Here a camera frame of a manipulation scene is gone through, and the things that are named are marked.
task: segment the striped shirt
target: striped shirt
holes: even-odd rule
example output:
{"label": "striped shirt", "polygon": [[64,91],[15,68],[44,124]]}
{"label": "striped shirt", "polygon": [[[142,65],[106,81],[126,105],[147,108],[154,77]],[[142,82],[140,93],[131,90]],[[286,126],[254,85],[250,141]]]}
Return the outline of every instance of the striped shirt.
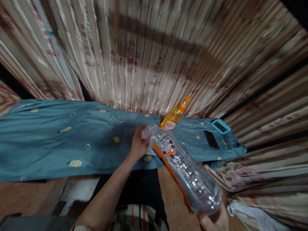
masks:
{"label": "striped shirt", "polygon": [[[156,215],[155,209],[147,205],[136,204],[118,207],[107,230],[168,231],[164,221]],[[71,231],[91,231],[91,228],[75,226]]]}

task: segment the yellow liquid bottle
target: yellow liquid bottle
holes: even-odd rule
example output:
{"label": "yellow liquid bottle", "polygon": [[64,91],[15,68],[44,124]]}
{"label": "yellow liquid bottle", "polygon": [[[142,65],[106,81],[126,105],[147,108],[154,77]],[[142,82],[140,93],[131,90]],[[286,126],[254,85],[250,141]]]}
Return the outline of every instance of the yellow liquid bottle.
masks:
{"label": "yellow liquid bottle", "polygon": [[185,101],[180,103],[179,106],[171,108],[163,122],[161,122],[160,127],[165,130],[173,129],[178,122],[180,122],[181,118],[185,113],[186,103],[190,102],[191,98],[185,97]]}

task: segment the teal blanket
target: teal blanket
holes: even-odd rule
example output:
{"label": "teal blanket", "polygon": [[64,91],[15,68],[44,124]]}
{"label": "teal blanket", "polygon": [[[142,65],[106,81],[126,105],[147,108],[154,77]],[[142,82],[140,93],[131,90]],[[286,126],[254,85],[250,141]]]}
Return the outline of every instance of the teal blanket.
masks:
{"label": "teal blanket", "polygon": [[[231,132],[216,132],[212,120],[182,118],[173,133],[196,161],[211,161],[215,169],[245,154],[246,147]],[[97,102],[20,101],[0,119],[0,182],[111,174],[127,156],[136,127],[160,121],[160,115]],[[204,130],[213,132],[220,150],[209,147]],[[161,166],[163,162],[151,156],[147,162],[141,158],[134,170]]]}

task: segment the beige curtain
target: beige curtain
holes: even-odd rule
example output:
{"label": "beige curtain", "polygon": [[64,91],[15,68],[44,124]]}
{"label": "beige curtain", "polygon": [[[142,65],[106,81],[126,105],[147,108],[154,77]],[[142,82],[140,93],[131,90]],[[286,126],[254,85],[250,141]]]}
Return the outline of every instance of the beige curtain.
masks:
{"label": "beige curtain", "polygon": [[224,120],[248,148],[308,129],[308,66]]}
{"label": "beige curtain", "polygon": [[83,100],[76,74],[32,1],[1,1],[0,22],[0,62],[34,97]]}
{"label": "beige curtain", "polygon": [[43,7],[93,98],[121,110],[165,114],[191,96],[186,116],[219,117],[308,54],[306,31],[278,0]]}
{"label": "beige curtain", "polygon": [[[238,202],[241,205],[253,208],[261,208],[274,219],[282,224],[296,229],[307,230],[308,227],[308,175],[299,175],[275,183],[254,187],[229,198],[229,202]],[[247,227],[253,227],[253,222],[246,214],[235,211],[246,220]]]}
{"label": "beige curtain", "polygon": [[20,100],[20,97],[16,95],[15,92],[13,92],[7,85],[0,81],[0,118]]}
{"label": "beige curtain", "polygon": [[245,154],[223,163],[216,171],[207,168],[230,192],[308,173],[308,137]]}

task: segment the smartphone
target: smartphone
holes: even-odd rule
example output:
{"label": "smartphone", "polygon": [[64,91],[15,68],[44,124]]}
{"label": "smartphone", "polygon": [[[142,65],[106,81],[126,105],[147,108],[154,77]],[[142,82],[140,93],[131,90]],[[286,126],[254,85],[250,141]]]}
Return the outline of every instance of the smartphone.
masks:
{"label": "smartphone", "polygon": [[206,139],[208,140],[210,148],[219,150],[218,144],[217,144],[217,142],[215,140],[215,137],[214,137],[213,133],[211,133],[209,131],[204,131],[204,133],[205,133]]}

